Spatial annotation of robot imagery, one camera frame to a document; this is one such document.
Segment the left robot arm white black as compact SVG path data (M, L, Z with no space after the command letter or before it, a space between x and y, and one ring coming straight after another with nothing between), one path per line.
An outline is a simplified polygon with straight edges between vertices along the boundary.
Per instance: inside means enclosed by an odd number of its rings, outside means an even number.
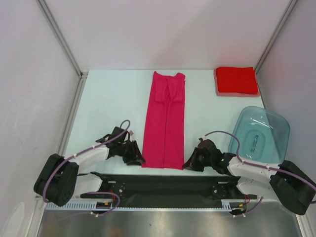
M70 158L50 155L34 184L34 192L45 202L59 207L76 196L106 196L111 189L108 177L96 171L86 174L83 171L115 156L121 157L126 165L145 164L131 135L126 129L116 126L112 133L97 139L94 145Z

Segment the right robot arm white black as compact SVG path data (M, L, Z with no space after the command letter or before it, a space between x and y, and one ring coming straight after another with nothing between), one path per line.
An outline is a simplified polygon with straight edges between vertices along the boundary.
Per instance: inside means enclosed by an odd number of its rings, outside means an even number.
M235 154L221 152L209 139L200 140L182 166L197 172L203 172L205 167L212 167L219 174L238 177L238 181L228 185L231 197L247 194L276 200L297 215L305 215L316 195L315 182L293 162L249 162Z

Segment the magenta pink t shirt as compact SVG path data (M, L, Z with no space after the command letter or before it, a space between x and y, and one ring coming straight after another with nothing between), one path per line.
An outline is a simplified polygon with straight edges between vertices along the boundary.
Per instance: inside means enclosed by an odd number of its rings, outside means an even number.
M185 75L154 72L142 155L143 168L182 170L184 164Z

